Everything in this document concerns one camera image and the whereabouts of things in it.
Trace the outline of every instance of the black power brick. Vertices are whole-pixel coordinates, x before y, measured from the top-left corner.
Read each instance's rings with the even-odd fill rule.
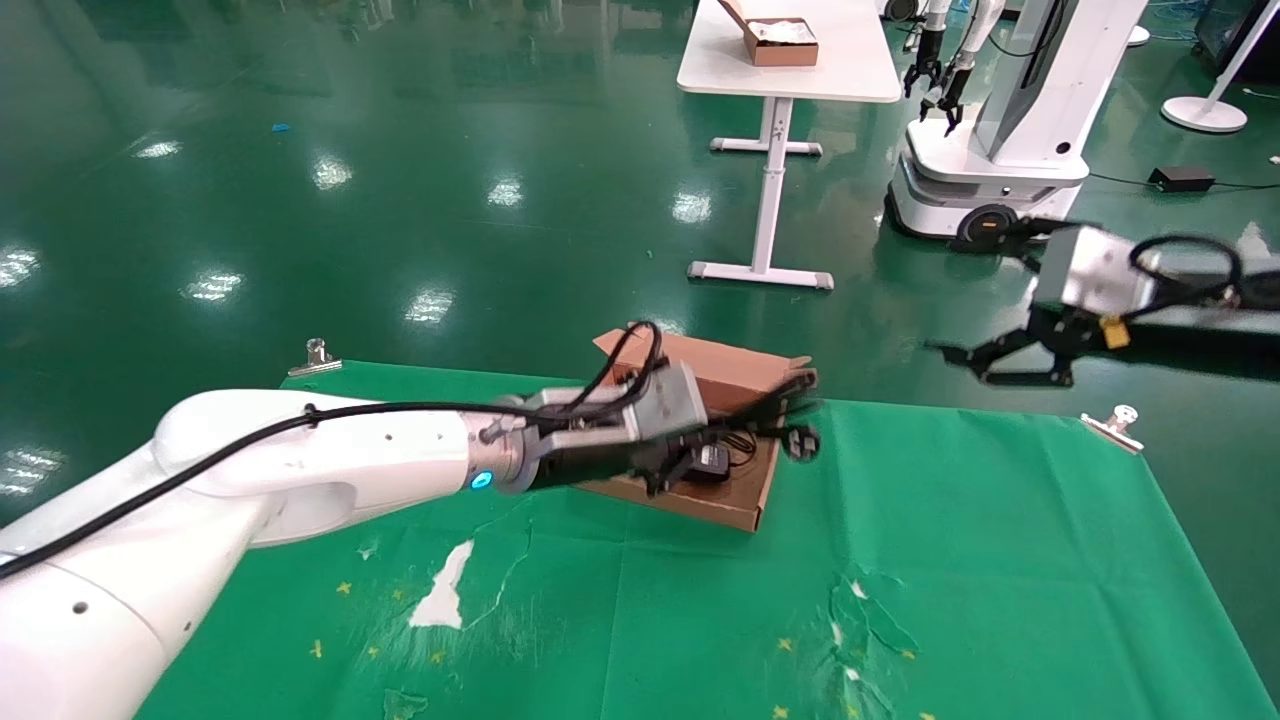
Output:
[[[1217,178],[1204,168],[1196,165],[1165,165],[1151,170],[1147,182],[1161,192],[1208,192]]]

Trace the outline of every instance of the brown cardboard box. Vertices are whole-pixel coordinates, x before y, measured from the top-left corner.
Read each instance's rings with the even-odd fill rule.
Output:
[[[742,42],[746,44],[746,54],[751,58],[751,64],[756,67],[783,67],[783,65],[817,65],[818,64],[818,42],[804,44],[804,45],[791,45],[791,44],[778,44],[768,42],[760,40],[748,23],[778,23],[778,22],[792,22],[804,23],[809,27],[809,23],[804,18],[745,18],[742,15],[742,8],[737,4],[737,0],[719,0],[721,5],[728,10],[728,14],[733,18],[733,22],[742,28]],[[818,35],[809,28],[809,32],[817,38]]]
[[[621,337],[622,331],[609,331],[594,342],[604,352],[612,352]],[[637,370],[648,351],[649,331],[640,329],[618,356],[613,380]],[[662,351],[673,363],[684,361],[692,368],[698,389],[710,415],[731,413],[751,404],[809,363],[809,357],[780,357],[672,333],[662,334]],[[737,451],[733,452],[735,460],[744,459]],[[635,478],[617,477],[579,487],[754,533],[760,527],[777,462],[778,442],[762,439],[755,457],[733,468],[728,482],[721,486],[681,482],[671,492],[653,500],[645,497],[644,482]]]

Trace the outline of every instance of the table foot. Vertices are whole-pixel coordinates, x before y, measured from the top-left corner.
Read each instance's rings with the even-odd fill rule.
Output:
[[[768,152],[769,143],[762,140],[749,140],[745,137],[714,137],[712,150],[737,150],[742,152]],[[822,156],[822,145],[818,142],[787,141],[787,152],[797,155]]]
[[[727,265],[724,263],[692,263],[689,265],[691,278],[714,278],[721,281],[746,281],[769,284],[795,284],[818,290],[835,290],[836,281],[831,273],[810,273],[808,270],[783,270],[769,268],[763,273],[751,270],[748,265]]]

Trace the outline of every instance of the green floor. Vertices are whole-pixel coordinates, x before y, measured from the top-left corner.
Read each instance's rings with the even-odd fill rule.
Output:
[[[827,154],[788,163],[774,261],[829,270],[835,292],[691,284],[691,260],[748,259],[762,159],[705,150],[754,133],[759,102],[676,88],[690,17],[682,0],[0,3],[0,521],[145,442],[184,396],[278,384],[308,337],[364,360],[582,377],[591,337],[654,318],[812,355],[832,397],[1137,406],[1134,434],[1280,691],[1280,388],[1089,361],[1073,391],[996,391],[919,351],[1020,323],[1029,278],[881,223],[914,102],[797,104],[794,137]],[[1091,167],[1276,182],[1280,101],[1233,88],[1251,120],[1230,137],[1158,117],[1208,91],[1188,49],[1128,54]],[[1091,179],[1075,215],[1256,252],[1276,200]]]

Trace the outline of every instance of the green cloth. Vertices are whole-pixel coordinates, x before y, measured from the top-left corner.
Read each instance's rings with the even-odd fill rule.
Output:
[[[347,363],[285,387],[556,383]],[[820,457],[780,461],[755,536],[562,488],[253,551],[140,716],[1276,716],[1140,457],[1051,416],[828,402],[815,421]],[[468,538],[463,629],[410,628]]]

